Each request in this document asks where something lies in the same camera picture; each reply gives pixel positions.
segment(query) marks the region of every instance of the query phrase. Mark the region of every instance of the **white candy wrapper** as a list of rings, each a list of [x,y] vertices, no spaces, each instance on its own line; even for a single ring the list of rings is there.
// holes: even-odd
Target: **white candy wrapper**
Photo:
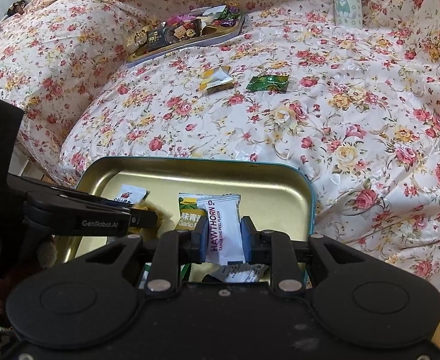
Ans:
[[[210,274],[224,283],[256,283],[263,277],[268,266],[263,264],[235,264],[223,266]]]
[[[208,263],[226,266],[245,262],[240,231],[240,195],[201,196],[197,206],[209,219]]]
[[[146,195],[147,190],[145,188],[122,184],[114,201],[126,204],[139,204]]]

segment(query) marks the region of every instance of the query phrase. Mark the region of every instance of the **gold metal tray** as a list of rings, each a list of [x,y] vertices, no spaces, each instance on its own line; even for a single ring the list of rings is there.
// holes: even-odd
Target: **gold metal tray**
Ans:
[[[213,24],[209,24],[205,26],[205,28],[202,30],[202,35],[200,35],[197,38],[192,38],[189,40],[184,40],[183,42],[173,43],[169,44],[168,46],[161,47],[157,50],[147,52],[147,45],[143,45],[142,47],[139,47],[136,52],[133,54],[130,54],[126,58],[126,62],[128,64],[134,63],[141,60],[148,60],[151,59],[151,57],[157,56],[157,55],[163,55],[166,52],[169,51],[175,51],[181,48],[184,48],[185,46],[189,45],[191,47],[195,46],[204,46],[204,45],[210,45],[210,44],[219,44],[224,42],[226,39],[226,35],[233,34],[234,36],[238,35],[238,33],[241,30],[241,27],[243,25],[243,21],[245,20],[244,16],[241,16],[236,24],[233,27],[222,27],[222,26],[216,26]],[[212,38],[218,38],[218,42],[206,42],[208,39]]]
[[[180,219],[179,192],[238,193],[241,217],[250,216],[258,230],[283,231],[293,240],[306,240],[313,229],[312,187],[302,173],[290,166],[185,158],[104,157],[87,169],[77,189],[113,199],[122,184],[150,192],[146,202],[160,209],[163,216],[158,236],[173,230]],[[105,243],[106,237],[59,237],[58,262],[67,262]],[[202,265],[208,269],[210,264]],[[195,269],[194,274],[192,268],[191,279],[201,280],[205,269]]]

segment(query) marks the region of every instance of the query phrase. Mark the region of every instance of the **green candy wrapper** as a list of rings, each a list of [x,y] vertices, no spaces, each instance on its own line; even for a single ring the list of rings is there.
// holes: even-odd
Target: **green candy wrapper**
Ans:
[[[265,75],[252,77],[247,85],[249,91],[279,91],[285,92],[290,76]]]

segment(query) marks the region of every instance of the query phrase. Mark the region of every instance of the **metal screw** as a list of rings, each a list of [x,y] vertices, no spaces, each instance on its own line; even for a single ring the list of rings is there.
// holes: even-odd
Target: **metal screw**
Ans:
[[[147,284],[147,288],[153,292],[163,292],[168,290],[170,287],[170,282],[165,279],[150,280]]]
[[[278,284],[278,288],[280,288],[280,290],[285,292],[294,292],[300,290],[302,288],[302,284],[295,279],[286,279],[286,280],[282,280]]]

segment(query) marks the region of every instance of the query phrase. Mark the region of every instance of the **bed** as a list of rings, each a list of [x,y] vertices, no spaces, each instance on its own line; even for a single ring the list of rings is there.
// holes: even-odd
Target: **bed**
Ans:
[[[127,69],[128,37],[190,9],[234,4],[242,34]],[[0,96],[25,110],[22,149],[75,186],[103,156],[277,162],[317,195],[315,231],[440,290],[440,0],[33,0],[0,24]],[[231,90],[198,91],[231,67]],[[286,93],[249,92],[288,74]]]

